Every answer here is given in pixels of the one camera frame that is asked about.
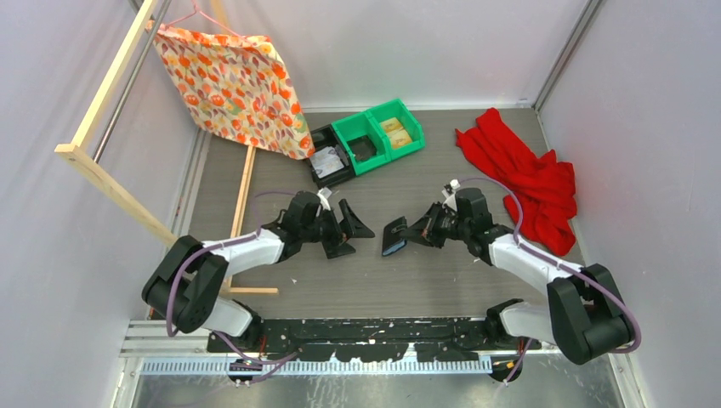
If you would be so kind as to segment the black leather card holder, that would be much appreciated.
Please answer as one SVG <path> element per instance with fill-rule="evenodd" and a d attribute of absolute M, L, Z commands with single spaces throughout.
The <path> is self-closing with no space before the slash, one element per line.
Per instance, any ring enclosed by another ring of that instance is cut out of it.
<path fill-rule="evenodd" d="M 401 216 L 385 225 L 383 229 L 383 243 L 381 251 L 381 255 L 383 257 L 390 256 L 407 245 L 406 239 L 401 236 L 401 233 L 406 228 L 407 221 L 404 216 Z"/>

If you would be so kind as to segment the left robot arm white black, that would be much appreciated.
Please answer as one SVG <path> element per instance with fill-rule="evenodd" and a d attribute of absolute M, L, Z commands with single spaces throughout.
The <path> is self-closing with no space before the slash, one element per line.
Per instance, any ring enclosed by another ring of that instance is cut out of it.
<path fill-rule="evenodd" d="M 252 233 L 221 241 L 181 236 L 145 283 L 141 298 L 165 319 L 171 337 L 204 328 L 228 336 L 241 352 L 252 351 L 259 345 L 261 331 L 250 309 L 222 297 L 224 281 L 281 263 L 306 243 L 321 244 L 329 259 L 355 253 L 350 239 L 375 234 L 346 200 L 338 205 L 340 211 L 334 212 L 322 193 L 300 191 L 276 219 Z"/>

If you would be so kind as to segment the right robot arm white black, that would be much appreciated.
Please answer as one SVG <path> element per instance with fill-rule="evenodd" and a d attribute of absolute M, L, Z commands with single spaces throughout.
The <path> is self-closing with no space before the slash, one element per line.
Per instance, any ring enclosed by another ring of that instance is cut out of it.
<path fill-rule="evenodd" d="M 445 197 L 393 233 L 426 247 L 460 241 L 475 258 L 512 273 L 547 301 L 539 306 L 514 298 L 489 308 L 482 330 L 490 345 L 505 349 L 528 337 L 558 347 L 577 365 L 607 353 L 630 353 L 640 345 L 639 323 L 605 266 L 568 263 L 495 223 L 478 188 L 448 189 Z"/>

